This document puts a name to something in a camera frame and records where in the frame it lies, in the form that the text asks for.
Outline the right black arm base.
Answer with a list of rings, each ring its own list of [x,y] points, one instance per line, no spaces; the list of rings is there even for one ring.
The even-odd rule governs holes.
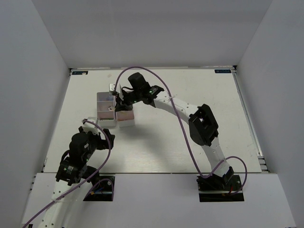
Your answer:
[[[200,202],[243,202],[245,201],[239,175],[233,175],[227,185],[213,184],[212,178],[197,178]]]

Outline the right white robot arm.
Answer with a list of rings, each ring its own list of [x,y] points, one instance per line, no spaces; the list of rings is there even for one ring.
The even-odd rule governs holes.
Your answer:
[[[189,134],[184,137],[190,136],[202,147],[212,168],[210,174],[201,177],[222,190],[230,186],[234,171],[220,147],[219,126],[211,108],[206,104],[195,106],[184,102],[174,97],[166,84],[163,87],[150,85],[139,72],[129,76],[128,81],[131,88],[126,91],[118,82],[114,84],[111,93],[116,97],[115,111],[131,111],[135,103],[143,102],[175,115],[179,123],[186,122]]]

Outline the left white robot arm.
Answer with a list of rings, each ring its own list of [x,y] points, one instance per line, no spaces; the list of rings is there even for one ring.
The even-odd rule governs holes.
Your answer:
[[[30,223],[40,214],[45,212],[39,226],[41,228],[62,228],[64,215],[72,208],[76,197],[76,190],[85,184],[94,190],[100,183],[106,181],[114,188],[109,178],[101,178],[99,171],[108,161],[114,146],[115,135],[106,128],[79,127],[79,132],[74,134],[69,144],[69,149],[61,157],[58,171],[55,176],[55,186],[50,202],[22,226],[28,228]],[[96,150],[108,150],[105,161],[94,168],[87,165]]]

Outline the pink correction tape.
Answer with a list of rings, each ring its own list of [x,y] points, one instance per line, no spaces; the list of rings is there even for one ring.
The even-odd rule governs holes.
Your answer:
[[[129,111],[121,111],[116,113],[117,121],[128,121],[134,119],[133,112]]]

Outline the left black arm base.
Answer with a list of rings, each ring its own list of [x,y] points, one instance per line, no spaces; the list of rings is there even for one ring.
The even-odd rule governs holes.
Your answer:
[[[99,175],[83,201],[112,202],[114,200],[115,175]]]

